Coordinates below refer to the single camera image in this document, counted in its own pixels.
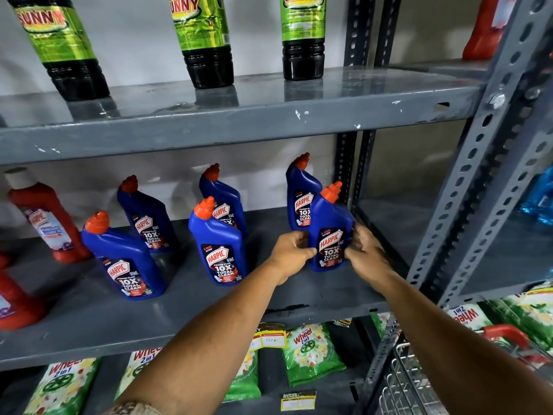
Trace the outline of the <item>row of green detergent packets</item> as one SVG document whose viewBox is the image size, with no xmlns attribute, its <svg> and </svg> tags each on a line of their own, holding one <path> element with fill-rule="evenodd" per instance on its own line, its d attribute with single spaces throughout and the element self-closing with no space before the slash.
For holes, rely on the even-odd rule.
<svg viewBox="0 0 553 415">
<path fill-rule="evenodd" d="M 448 314 L 473 331 L 492 326 L 477 305 L 460 306 Z M 287 386 L 311 384 L 347 369 L 345 359 L 337 352 L 336 342 L 331 339 L 327 323 L 303 325 L 286 331 L 286 349 L 263 349 L 272 354 L 279 352 L 275 362 L 279 368 L 286 368 Z M 259 375 L 274 374 L 276 370 L 261 367 L 260 350 L 248 350 L 224 402 L 262 398 Z M 23 415 L 81 415 L 90 388 L 99 378 L 98 370 L 112 366 L 105 358 L 50 364 L 37 383 Z"/>
</svg>

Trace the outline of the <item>red cleaner bottle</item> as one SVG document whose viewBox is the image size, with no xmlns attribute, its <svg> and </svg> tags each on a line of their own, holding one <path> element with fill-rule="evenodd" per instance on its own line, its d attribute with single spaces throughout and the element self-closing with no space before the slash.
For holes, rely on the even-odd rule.
<svg viewBox="0 0 553 415">
<path fill-rule="evenodd" d="M 27 294 L 7 273 L 12 258 L 0 252 L 0 332 L 15 331 L 42 320 L 46 307 Z"/>
<path fill-rule="evenodd" d="M 481 0 L 476 23 L 463 53 L 463 61 L 491 59 L 499 47 L 517 0 Z"/>
</svg>

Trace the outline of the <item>blue translucent liquid bottle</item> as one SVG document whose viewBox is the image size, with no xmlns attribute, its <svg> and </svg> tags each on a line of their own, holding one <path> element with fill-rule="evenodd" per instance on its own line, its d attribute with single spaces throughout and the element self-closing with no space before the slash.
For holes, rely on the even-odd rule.
<svg viewBox="0 0 553 415">
<path fill-rule="evenodd" d="M 553 226 L 553 163 L 536 178 L 517 209 L 536 217 L 540 223 Z"/>
</svg>

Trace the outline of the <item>grey metal shelving rack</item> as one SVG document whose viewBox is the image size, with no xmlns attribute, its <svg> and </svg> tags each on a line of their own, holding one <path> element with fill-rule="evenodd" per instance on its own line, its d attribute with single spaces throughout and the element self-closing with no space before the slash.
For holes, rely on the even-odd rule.
<svg viewBox="0 0 553 415">
<path fill-rule="evenodd" d="M 485 83 L 443 187 L 370 194 L 376 135 L 362 141 L 353 210 L 400 274 L 442 308 L 527 291 L 553 267 L 553 228 L 519 202 L 553 160 L 553 0 L 517 0 L 490 60 L 390 64 L 378 71 Z"/>
<path fill-rule="evenodd" d="M 405 276 L 444 309 L 459 303 L 510 295 L 530 281 L 506 282 L 500 274 L 476 275 L 480 260 L 509 219 L 535 163 L 553 142 L 553 0 L 517 0 L 498 52 L 488 62 L 446 60 L 431 64 L 368 68 L 375 0 L 349 0 L 345 53 L 353 62 L 324 71 L 320 80 L 288 82 L 281 71 L 238 76 L 234 85 L 196 90 L 189 81 L 111 88 L 111 97 L 66 103 L 58 92 L 0 97 L 0 199 L 2 171 L 36 163 L 59 167 L 103 159 L 135 159 L 127 174 L 145 182 L 161 165 L 157 152 L 221 148 L 230 164 L 268 168 L 279 161 L 246 158 L 272 140 L 338 134 L 330 175 L 343 179 L 346 200 L 354 152 L 363 139 L 349 209 L 368 224 Z M 366 188 L 371 155 L 383 129 L 465 121 L 444 181 L 428 188 L 371 198 Z M 11 229 L 11 204 L 0 210 L 0 250 L 14 258 L 8 274 L 45 301 L 41 321 L 0 332 L 0 414 L 22 414 L 51 363 L 100 357 L 83 414 L 111 404 L 132 351 L 165 345 L 194 315 L 231 288 L 211 283 L 188 230 L 192 201 L 170 199 L 181 213 L 174 227 L 180 249 L 156 263 L 169 281 L 159 298 L 131 302 L 114 291 L 93 259 L 57 262 L 37 235 L 23 239 Z"/>
</svg>

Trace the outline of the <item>person's right hand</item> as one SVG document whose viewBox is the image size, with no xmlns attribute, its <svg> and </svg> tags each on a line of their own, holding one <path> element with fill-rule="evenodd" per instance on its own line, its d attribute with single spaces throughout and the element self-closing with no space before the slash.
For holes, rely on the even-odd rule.
<svg viewBox="0 0 553 415">
<path fill-rule="evenodd" d="M 353 247 L 367 254 L 366 267 L 353 267 L 355 272 L 379 293 L 384 293 L 390 280 L 397 275 L 390 265 L 382 245 L 372 232 L 356 222 L 351 232 L 348 247 Z"/>
</svg>

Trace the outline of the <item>person's left forearm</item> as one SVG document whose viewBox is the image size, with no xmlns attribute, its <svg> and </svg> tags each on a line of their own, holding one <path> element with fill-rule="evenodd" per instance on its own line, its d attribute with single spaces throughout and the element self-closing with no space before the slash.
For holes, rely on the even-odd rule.
<svg viewBox="0 0 553 415">
<path fill-rule="evenodd" d="M 115 404 L 147 403 L 162 415 L 213 415 L 243 363 L 276 287 L 264 262 L 236 290 L 178 332 Z"/>
</svg>

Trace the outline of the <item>blue toilet cleaner bottle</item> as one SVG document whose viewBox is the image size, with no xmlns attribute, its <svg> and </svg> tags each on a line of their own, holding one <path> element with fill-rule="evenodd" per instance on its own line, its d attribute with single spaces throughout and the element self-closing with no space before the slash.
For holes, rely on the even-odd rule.
<svg viewBox="0 0 553 415">
<path fill-rule="evenodd" d="M 355 219 L 338 203 L 341 188 L 341 181 L 331 183 L 316 195 L 310 207 L 308 247 L 316 249 L 316 254 L 309 265 L 315 272 L 328 272 L 344 263 Z"/>
</svg>

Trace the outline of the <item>yellow price label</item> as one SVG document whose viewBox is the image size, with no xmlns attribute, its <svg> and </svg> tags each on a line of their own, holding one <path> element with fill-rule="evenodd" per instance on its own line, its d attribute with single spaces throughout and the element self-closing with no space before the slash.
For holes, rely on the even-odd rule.
<svg viewBox="0 0 553 415">
<path fill-rule="evenodd" d="M 302 390 L 283 393 L 280 397 L 280 411 L 314 411 L 316 409 L 316 390 Z"/>
<path fill-rule="evenodd" d="M 257 351 L 263 348 L 287 348 L 287 331 L 284 325 L 272 322 L 262 322 L 258 325 L 249 351 Z"/>
</svg>

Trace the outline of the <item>group of blue bottles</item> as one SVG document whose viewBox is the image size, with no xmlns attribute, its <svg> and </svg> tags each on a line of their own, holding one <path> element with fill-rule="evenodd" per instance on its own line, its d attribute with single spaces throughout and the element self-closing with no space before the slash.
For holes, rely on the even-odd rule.
<svg viewBox="0 0 553 415">
<path fill-rule="evenodd" d="M 240 194 L 219 180 L 219 171 L 214 164 L 201 175 L 203 198 L 191 213 L 189 230 L 211 281 L 232 286 L 248 274 L 243 248 L 247 228 Z M 113 229 L 108 213 L 99 211 L 85 223 L 82 241 L 128 300 L 158 297 L 167 282 L 151 254 L 177 249 L 173 224 L 161 201 L 138 190 L 134 175 L 121 183 L 117 200 L 135 234 Z"/>
</svg>

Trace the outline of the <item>person's right forearm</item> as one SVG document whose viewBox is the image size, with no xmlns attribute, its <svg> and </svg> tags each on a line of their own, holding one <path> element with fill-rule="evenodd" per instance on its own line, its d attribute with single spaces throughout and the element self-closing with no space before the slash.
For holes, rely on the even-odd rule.
<svg viewBox="0 0 553 415">
<path fill-rule="evenodd" d="M 553 415 L 553 387 L 393 271 L 371 280 L 450 415 Z"/>
</svg>

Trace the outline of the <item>person's left hand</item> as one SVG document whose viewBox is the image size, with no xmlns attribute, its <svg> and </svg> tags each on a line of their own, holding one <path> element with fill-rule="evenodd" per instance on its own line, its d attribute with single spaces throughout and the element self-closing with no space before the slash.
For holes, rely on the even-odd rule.
<svg viewBox="0 0 553 415">
<path fill-rule="evenodd" d="M 307 261 L 300 263 L 295 260 L 295 248 L 297 247 L 309 247 L 307 231 L 291 231 L 278 237 L 270 257 L 266 261 L 277 286 L 284 284 L 307 263 Z"/>
</svg>

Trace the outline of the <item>red bottle with white cap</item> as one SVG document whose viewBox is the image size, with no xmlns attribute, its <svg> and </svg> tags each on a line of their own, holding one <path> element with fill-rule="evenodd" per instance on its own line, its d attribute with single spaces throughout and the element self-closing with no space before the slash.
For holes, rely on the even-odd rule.
<svg viewBox="0 0 553 415">
<path fill-rule="evenodd" d="M 71 264 L 92 258 L 72 217 L 61 204 L 55 190 L 39 182 L 26 168 L 4 172 L 10 186 L 8 198 L 61 263 Z"/>
</svg>

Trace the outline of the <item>black bottle with green label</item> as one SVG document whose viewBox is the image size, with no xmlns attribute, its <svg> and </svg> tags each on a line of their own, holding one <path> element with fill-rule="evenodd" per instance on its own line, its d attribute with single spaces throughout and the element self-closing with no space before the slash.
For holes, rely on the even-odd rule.
<svg viewBox="0 0 553 415">
<path fill-rule="evenodd" d="M 283 76 L 287 81 L 322 78 L 327 0 L 280 0 Z"/>
<path fill-rule="evenodd" d="M 234 83 L 224 0 L 168 0 L 181 53 L 194 87 Z"/>
<path fill-rule="evenodd" d="M 7 0 L 66 102 L 110 96 L 92 44 L 71 0 Z"/>
</svg>

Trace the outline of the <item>metal wristwatch band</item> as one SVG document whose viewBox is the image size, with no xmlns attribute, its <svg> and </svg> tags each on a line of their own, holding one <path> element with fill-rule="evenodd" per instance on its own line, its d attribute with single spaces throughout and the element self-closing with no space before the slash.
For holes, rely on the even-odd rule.
<svg viewBox="0 0 553 415">
<path fill-rule="evenodd" d="M 114 404 L 101 415 L 162 415 L 154 406 L 142 402 Z"/>
</svg>

